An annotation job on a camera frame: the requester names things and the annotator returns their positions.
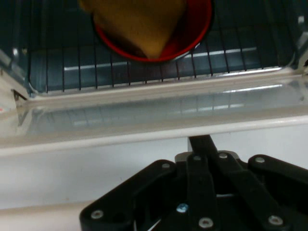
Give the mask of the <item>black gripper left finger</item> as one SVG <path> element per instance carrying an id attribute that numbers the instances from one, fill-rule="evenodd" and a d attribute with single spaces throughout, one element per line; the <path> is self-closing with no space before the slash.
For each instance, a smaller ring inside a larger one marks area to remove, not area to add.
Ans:
<path id="1" fill-rule="evenodd" d="M 190 137 L 182 161 L 158 160 L 84 208 L 84 231 L 216 231 L 218 206 L 208 161 L 210 136 Z"/>

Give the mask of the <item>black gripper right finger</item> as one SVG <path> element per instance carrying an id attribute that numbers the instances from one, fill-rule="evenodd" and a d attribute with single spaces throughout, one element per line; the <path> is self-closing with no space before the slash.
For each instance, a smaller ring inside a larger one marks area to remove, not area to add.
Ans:
<path id="1" fill-rule="evenodd" d="M 307 170 L 266 155 L 240 160 L 218 152 L 209 135 L 204 149 L 210 164 L 243 205 L 244 219 L 254 231 L 308 229 Z"/>

